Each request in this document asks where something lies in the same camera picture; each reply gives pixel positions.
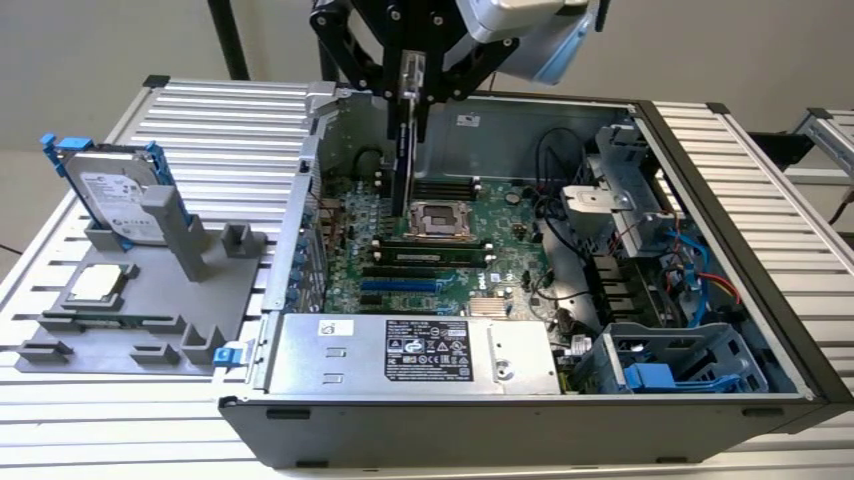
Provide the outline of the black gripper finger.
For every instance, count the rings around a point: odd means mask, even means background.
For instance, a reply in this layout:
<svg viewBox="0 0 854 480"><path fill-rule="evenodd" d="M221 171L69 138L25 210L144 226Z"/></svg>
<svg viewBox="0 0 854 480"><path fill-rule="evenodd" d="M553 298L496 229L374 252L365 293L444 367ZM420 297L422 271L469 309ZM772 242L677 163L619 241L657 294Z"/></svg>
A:
<svg viewBox="0 0 854 480"><path fill-rule="evenodd" d="M425 52L425 102L444 103L462 100L483 80L499 69L519 48L520 39L507 38L489 43L470 42L460 59L444 68L446 50L430 48Z"/></svg>
<svg viewBox="0 0 854 480"><path fill-rule="evenodd" d="M382 47L381 61L366 53L349 28L356 13ZM309 24L320 45L353 88L388 103L386 137L398 137L398 86L404 13L398 2L314 2Z"/></svg>

